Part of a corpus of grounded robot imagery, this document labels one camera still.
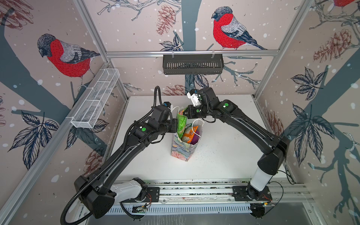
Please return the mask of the orange Fox's candy bag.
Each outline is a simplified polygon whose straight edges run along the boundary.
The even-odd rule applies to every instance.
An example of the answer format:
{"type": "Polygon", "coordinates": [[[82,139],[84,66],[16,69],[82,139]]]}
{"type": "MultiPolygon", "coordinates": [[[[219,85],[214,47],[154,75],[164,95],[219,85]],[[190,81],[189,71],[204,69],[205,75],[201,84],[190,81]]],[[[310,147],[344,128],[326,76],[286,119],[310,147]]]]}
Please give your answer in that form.
{"type": "Polygon", "coordinates": [[[191,136],[190,135],[184,135],[182,136],[181,140],[185,143],[190,143],[191,141],[191,136]]]}

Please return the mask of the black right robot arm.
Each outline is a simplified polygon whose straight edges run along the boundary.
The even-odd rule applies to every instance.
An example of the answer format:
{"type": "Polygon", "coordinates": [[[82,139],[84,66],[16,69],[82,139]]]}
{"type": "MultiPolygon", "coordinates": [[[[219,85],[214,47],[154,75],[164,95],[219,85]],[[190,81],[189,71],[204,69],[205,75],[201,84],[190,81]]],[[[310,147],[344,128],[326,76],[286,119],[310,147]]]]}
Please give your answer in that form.
{"type": "Polygon", "coordinates": [[[187,118],[205,119],[211,116],[240,131],[260,149],[262,156],[257,162],[258,168],[247,185],[248,197],[251,200],[259,199],[266,185],[286,159],[290,140],[267,131],[232,101],[220,101],[210,87],[192,89],[187,93],[187,97],[192,101],[184,112],[187,118]]]}

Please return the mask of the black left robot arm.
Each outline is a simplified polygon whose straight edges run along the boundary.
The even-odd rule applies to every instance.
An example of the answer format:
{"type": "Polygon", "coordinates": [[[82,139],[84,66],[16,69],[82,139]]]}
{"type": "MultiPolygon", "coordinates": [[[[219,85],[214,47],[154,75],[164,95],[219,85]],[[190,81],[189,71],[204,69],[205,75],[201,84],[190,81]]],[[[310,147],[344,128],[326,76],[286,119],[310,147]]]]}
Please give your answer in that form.
{"type": "Polygon", "coordinates": [[[178,121],[173,118],[170,108],[170,102],[152,107],[149,113],[128,128],[123,144],[102,166],[90,175],[81,175],[76,179],[76,194],[64,209],[61,224],[66,224],[65,214],[77,199],[89,213],[75,221],[75,225],[90,216],[103,217],[117,202],[142,202],[147,198],[148,186],[140,178],[120,184],[116,191],[112,191],[111,188],[122,171],[140,152],[150,144],[159,143],[158,137],[164,137],[166,133],[176,133],[178,121]]]}

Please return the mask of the green chips bag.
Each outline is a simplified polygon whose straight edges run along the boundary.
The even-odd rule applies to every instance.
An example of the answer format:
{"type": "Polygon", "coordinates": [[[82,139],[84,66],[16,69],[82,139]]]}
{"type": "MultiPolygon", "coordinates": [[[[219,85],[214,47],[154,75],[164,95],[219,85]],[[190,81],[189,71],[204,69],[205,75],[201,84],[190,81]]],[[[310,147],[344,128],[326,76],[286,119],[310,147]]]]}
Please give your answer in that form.
{"type": "Polygon", "coordinates": [[[183,137],[183,134],[185,132],[185,127],[187,125],[187,117],[184,115],[185,110],[186,108],[180,110],[177,113],[177,119],[178,119],[177,134],[180,139],[183,137]]]}

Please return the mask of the floral paper gift bag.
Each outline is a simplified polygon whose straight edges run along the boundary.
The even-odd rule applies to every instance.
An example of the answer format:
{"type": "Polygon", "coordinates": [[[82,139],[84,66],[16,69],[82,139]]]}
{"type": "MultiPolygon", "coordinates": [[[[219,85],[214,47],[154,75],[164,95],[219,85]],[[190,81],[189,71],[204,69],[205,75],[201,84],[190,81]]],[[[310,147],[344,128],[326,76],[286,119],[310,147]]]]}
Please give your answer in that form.
{"type": "MultiPolygon", "coordinates": [[[[193,127],[199,127],[199,135],[202,137],[204,121],[201,119],[187,119],[187,124],[190,123],[193,124],[193,127]]],[[[194,154],[201,137],[197,144],[192,145],[190,143],[183,142],[182,139],[178,137],[178,134],[174,133],[172,137],[171,156],[186,162],[189,161],[194,154]]]]}

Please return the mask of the green yellow Fox's candy bag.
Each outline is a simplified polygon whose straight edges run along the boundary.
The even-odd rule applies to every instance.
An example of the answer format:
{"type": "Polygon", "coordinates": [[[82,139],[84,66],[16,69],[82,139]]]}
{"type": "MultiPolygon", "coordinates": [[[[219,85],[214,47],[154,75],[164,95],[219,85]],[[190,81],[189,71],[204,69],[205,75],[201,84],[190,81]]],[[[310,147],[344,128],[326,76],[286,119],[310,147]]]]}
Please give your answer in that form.
{"type": "Polygon", "coordinates": [[[193,131],[193,124],[187,124],[185,127],[185,131],[184,131],[184,135],[193,135],[194,131],[193,131]]]}

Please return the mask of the purple snack bag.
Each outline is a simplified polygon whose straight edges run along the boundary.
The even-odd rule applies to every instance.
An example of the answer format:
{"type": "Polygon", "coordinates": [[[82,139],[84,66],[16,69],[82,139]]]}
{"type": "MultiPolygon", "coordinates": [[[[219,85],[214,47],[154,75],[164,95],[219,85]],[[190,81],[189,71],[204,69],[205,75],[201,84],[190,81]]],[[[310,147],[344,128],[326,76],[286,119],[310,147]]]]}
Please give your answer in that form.
{"type": "Polygon", "coordinates": [[[199,135],[199,127],[196,126],[196,127],[193,127],[191,131],[191,141],[190,141],[190,144],[192,145],[195,145],[198,143],[199,139],[200,139],[200,135],[199,135]]]}

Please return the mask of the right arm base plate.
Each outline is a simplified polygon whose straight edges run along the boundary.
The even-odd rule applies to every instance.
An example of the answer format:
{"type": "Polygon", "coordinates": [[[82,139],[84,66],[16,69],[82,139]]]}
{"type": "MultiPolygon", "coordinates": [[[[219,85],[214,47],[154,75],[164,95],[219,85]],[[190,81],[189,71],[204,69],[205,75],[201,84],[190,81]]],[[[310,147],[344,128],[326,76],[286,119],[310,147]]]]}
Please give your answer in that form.
{"type": "Polygon", "coordinates": [[[272,201],[272,195],[270,193],[269,187],[265,186],[262,191],[258,191],[251,186],[233,186],[232,187],[232,196],[237,202],[247,202],[247,201],[262,201],[269,202],[272,201]]]}

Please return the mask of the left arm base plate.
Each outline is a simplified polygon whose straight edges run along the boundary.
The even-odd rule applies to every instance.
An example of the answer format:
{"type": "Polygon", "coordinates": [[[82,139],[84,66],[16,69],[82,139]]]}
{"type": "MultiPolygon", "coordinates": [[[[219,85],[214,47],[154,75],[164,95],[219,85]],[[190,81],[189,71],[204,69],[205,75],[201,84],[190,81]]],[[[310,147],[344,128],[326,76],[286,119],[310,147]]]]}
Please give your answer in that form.
{"type": "Polygon", "coordinates": [[[159,187],[144,187],[138,197],[135,198],[136,202],[157,203],[159,201],[160,188],[159,187]]]}

